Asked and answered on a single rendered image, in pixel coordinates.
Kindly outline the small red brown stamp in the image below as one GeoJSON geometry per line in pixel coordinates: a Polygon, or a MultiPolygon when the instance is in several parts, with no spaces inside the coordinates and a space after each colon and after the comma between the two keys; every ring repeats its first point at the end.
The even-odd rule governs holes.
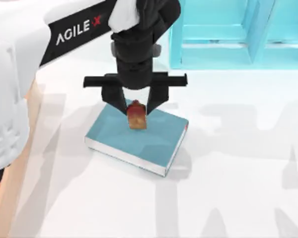
{"type": "Polygon", "coordinates": [[[130,129],[146,129],[146,107],[138,100],[133,100],[127,107],[127,118],[130,129]]]}

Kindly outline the teal book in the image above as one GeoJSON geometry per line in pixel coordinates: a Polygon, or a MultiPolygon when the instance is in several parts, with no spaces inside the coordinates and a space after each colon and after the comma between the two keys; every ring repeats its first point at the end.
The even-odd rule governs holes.
{"type": "Polygon", "coordinates": [[[185,118],[155,109],[147,118],[146,129],[132,130],[127,117],[107,104],[84,141],[95,151],[165,177],[188,125],[185,118]]]}

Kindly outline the light blue rack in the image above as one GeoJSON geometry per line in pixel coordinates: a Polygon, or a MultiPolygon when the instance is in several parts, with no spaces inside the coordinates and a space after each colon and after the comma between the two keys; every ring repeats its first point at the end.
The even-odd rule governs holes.
{"type": "Polygon", "coordinates": [[[180,0],[173,69],[298,69],[298,0],[180,0]]]}

